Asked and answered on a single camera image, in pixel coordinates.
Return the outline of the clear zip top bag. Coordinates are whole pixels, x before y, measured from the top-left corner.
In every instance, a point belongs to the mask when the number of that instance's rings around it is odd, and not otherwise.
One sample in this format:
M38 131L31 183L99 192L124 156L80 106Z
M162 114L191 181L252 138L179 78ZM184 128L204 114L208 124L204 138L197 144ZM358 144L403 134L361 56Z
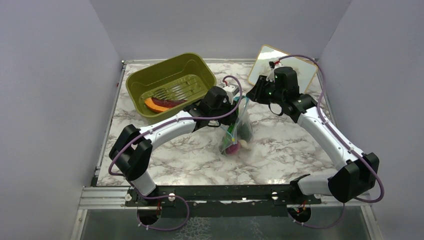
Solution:
M240 102L240 104L239 104L239 107L238 107L238 110L237 110L237 120L233 124L234 125L234 129L233 129L233 134L232 135L234 137L236 137L236 141L239 142L239 140L241 140L240 137L239 137L239 135L238 135L238 130L239 130L240 126L243 125L243 123L245 123L245 122L251 123L251 121L250 121L250 114L249 114L249 111L248 111L248 108L249 108L249 105L250 105L250 100L247 97L245 97L245 96L243 96L241 99L239 97L236 97L235 100L237 100L238 102ZM225 132L227 127L223 127L222 126L221 128ZM253 138L254 137L253 137L253 130L252 130L252 138L248 142L250 145L251 145L251 143L253 141ZM244 148L240 148L239 151L250 151L250 150L247 150L247 149L244 149Z

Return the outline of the red meat slice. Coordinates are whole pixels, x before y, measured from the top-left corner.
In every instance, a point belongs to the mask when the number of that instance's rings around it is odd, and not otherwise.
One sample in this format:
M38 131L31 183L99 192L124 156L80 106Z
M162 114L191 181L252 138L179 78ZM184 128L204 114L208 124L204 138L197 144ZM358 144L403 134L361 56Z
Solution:
M151 98L152 102L160 107L164 107L164 108L174 108L178 105L181 105L183 103L186 102L185 99L181 99L181 100L169 100L169 99L159 99L156 97L152 97Z

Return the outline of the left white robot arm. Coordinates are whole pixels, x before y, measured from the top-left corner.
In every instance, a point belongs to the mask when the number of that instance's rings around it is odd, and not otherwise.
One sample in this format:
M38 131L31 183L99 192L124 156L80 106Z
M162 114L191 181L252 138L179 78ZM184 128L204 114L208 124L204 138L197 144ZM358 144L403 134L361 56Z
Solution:
M152 205L157 200L157 185L147 171L152 152L176 137L210 126L211 121L217 121L218 125L235 123L238 105L234 97L239 93L240 88L235 85L214 86L203 99L170 118L141 128L129 124L122 130L109 158L138 190L138 199L144 205Z

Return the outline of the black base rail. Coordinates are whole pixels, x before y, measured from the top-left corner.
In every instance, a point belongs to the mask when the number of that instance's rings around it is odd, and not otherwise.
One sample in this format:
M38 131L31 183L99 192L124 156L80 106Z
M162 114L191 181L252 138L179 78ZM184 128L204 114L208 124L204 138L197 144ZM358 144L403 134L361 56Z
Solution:
M287 217L297 208L340 207L331 196L302 195L293 183L259 185L159 185L149 199L130 186L86 187L83 210L135 210L144 218Z

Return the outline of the wood framed whiteboard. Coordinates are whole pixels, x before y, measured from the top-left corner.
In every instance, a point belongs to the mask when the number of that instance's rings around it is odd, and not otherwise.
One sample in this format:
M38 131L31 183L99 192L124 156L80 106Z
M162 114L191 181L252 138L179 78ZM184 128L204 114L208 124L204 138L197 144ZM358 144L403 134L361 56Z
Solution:
M292 67L297 73L297 80L299 91L305 93L310 82L313 80L317 73L317 66L308 59L301 57L289 57L283 60L279 58L289 55L269 45L263 45L259 51L253 67L248 75L247 81L251 85L255 85L259 75L269 76L271 74L271 67L269 62L277 62L275 67Z

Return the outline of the purple red onion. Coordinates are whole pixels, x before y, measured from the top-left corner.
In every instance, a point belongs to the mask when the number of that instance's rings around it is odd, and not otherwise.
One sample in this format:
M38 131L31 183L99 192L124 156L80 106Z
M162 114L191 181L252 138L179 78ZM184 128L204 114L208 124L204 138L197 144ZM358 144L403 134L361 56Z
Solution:
M241 149L241 144L237 142L236 144L231 144L227 147L224 152L226 155L234 155Z

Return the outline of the dark green avocado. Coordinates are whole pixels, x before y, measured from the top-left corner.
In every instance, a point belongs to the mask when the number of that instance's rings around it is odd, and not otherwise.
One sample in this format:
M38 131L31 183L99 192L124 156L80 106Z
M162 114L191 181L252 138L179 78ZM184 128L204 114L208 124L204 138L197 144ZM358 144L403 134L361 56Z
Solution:
M250 122L244 122L237 132L241 140L249 142L253 137L252 124Z

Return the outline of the white garlic piece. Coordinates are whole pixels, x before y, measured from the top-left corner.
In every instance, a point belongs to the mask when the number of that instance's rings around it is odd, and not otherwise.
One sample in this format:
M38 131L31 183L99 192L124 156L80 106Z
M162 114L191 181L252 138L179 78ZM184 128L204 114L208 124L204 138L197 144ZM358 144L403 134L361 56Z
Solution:
M251 145L246 140L240 139L238 142L240 143L241 148L251 150Z

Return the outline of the olive green plastic bin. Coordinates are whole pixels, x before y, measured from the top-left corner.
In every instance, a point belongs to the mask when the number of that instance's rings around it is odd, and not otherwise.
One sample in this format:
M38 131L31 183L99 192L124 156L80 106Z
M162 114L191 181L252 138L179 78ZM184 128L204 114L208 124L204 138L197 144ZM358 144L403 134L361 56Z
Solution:
M163 121L202 99L216 83L215 75L202 57L192 52L138 70L125 81L135 110L148 124ZM185 102L164 112L154 112L145 104L150 97Z

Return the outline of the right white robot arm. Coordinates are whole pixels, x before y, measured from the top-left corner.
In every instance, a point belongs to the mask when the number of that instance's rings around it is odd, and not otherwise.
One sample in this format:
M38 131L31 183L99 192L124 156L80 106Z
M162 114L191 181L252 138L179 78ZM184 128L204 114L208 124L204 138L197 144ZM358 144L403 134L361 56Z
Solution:
M273 78L259 75L246 94L252 102L278 105L278 116L287 115L322 147L336 168L335 173L310 174L291 181L289 199L300 204L309 195L333 196L341 203L356 199L377 183L380 160L352 144L323 114L317 101L301 93L297 72L289 66L275 68Z

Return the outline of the orange squash slice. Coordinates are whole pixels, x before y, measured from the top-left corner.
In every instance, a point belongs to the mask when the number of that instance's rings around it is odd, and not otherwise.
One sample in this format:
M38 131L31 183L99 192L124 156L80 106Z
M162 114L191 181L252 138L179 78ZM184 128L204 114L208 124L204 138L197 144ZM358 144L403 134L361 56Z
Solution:
M164 106L157 105L156 103L154 103L154 101L153 101L153 98L152 98L152 97L145 99L145 100L144 100L144 104L146 105L146 107L147 107L150 111L152 111L152 112L154 112L154 113L162 113L162 112L165 112L165 111L167 111L167 110L169 110L169 109L170 109L170 108L168 108L168 107L164 107Z

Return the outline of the green chili pepper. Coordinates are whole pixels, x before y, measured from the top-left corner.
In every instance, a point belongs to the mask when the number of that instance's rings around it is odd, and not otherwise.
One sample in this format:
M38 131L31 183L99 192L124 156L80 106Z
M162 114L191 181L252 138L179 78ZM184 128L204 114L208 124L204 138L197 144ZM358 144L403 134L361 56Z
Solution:
M227 147L229 147L232 144L236 144L237 138L233 136L233 132L234 132L234 124L230 125L229 127L226 128L224 136L222 138L222 142L220 145L220 151L222 154L225 154L225 149Z

